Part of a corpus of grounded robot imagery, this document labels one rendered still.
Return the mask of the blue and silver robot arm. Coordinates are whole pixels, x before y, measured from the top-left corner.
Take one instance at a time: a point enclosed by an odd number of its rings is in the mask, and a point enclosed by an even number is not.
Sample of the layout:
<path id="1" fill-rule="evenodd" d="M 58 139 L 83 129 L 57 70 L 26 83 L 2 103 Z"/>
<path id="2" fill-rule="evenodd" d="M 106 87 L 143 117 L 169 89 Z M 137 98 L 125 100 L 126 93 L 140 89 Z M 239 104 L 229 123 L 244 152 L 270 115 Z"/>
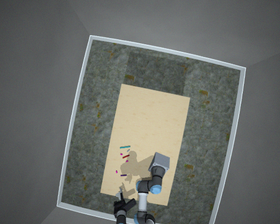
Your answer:
<path id="1" fill-rule="evenodd" d="M 138 211 L 134 215 L 135 224 L 155 224 L 155 218 L 151 214 L 147 214 L 147 195 L 149 191 L 152 194 L 159 194 L 162 189 L 162 178 L 165 174 L 165 169 L 161 166 L 153 166 L 151 169 L 152 180 L 141 180 L 136 184 L 136 190 L 139 195 Z M 126 212 L 136 205 L 135 199 L 131 199 L 121 208 Z M 117 212 L 116 224 L 126 224 L 126 212 L 120 210 Z"/>

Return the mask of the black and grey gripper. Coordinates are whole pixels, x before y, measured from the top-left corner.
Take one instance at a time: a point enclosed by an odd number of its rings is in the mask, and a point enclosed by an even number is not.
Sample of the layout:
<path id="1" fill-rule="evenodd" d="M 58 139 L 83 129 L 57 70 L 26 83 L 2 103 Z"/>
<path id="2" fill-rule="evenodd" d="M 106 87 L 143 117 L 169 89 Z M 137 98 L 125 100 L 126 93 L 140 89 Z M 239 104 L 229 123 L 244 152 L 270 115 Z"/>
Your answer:
<path id="1" fill-rule="evenodd" d="M 124 197 L 123 197 L 122 188 L 120 188 L 120 192 L 118 192 L 118 193 L 116 194 L 116 197 L 118 197 L 119 200 L 121 200 L 121 201 L 118 201 L 118 202 L 115 201 L 115 202 L 114 202 L 114 216 L 115 216 L 115 218 L 117 218 L 116 215 L 117 215 L 117 212 L 118 212 L 118 211 L 123 210 L 123 211 L 126 212 L 125 209 L 122 209 L 122 208 L 121 208 L 123 205 L 126 204 L 126 203 L 125 203 L 125 200 L 123 199 Z"/>

